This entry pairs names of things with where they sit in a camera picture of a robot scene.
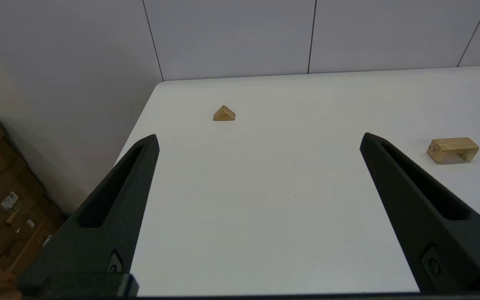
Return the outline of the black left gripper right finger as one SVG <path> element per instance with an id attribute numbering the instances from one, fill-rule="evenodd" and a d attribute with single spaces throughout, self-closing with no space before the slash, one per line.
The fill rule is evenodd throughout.
<path id="1" fill-rule="evenodd" d="M 480 292 L 480 214 L 388 140 L 360 152 L 421 292 Z"/>

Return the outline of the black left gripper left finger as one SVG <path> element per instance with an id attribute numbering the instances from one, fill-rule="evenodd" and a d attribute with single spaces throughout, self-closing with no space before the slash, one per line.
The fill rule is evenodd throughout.
<path id="1" fill-rule="evenodd" d="M 17 278 L 25 298 L 134 298 L 131 265 L 160 147 L 138 140 Z"/>

